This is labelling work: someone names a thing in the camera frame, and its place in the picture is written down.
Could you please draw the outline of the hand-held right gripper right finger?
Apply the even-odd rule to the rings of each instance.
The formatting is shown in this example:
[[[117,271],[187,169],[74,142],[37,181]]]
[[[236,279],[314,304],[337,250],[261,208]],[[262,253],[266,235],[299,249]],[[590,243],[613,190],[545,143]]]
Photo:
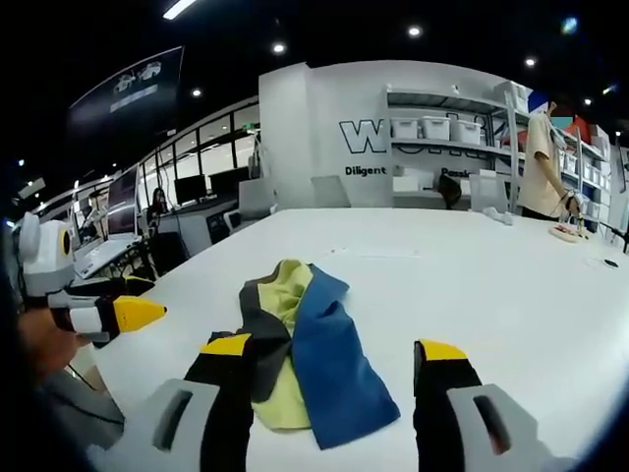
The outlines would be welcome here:
[[[539,439],[537,420],[468,356],[446,343],[414,345],[413,425],[421,471],[572,471]]]

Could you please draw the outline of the person's left hand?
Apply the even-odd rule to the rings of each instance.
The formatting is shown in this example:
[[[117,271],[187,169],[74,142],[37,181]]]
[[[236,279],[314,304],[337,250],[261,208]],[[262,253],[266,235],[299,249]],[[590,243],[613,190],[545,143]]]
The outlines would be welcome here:
[[[65,369],[85,345],[79,335],[59,328],[47,309],[22,314],[18,328],[30,369],[38,381]]]

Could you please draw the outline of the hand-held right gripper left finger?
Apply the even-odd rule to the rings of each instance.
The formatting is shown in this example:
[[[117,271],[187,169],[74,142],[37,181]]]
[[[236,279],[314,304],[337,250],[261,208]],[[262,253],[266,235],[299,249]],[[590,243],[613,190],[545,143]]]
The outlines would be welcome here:
[[[252,336],[215,332],[169,392],[152,444],[177,471],[245,471],[254,412]]]

